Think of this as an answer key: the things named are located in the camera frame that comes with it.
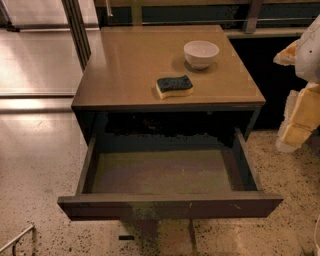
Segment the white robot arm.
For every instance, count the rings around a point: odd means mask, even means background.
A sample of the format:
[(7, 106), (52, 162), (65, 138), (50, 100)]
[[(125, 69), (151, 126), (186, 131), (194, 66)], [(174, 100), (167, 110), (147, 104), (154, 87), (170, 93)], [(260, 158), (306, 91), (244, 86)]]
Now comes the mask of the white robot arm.
[(277, 149), (293, 152), (320, 126), (320, 15), (298, 40), (277, 53), (273, 62), (293, 65), (296, 76), (307, 82), (300, 91), (290, 91), (277, 134)]

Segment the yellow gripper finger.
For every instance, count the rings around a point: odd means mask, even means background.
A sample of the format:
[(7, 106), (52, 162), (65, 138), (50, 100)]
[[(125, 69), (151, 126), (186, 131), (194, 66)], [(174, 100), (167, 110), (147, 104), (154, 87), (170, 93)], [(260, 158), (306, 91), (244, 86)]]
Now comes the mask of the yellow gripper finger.
[(299, 149), (320, 126), (320, 85), (309, 82), (301, 91), (291, 90), (286, 100), (276, 148), (280, 152)]
[(285, 49), (277, 53), (273, 59), (273, 62), (282, 66), (294, 66), (298, 43), (299, 40), (295, 40), (294, 42), (289, 44)]

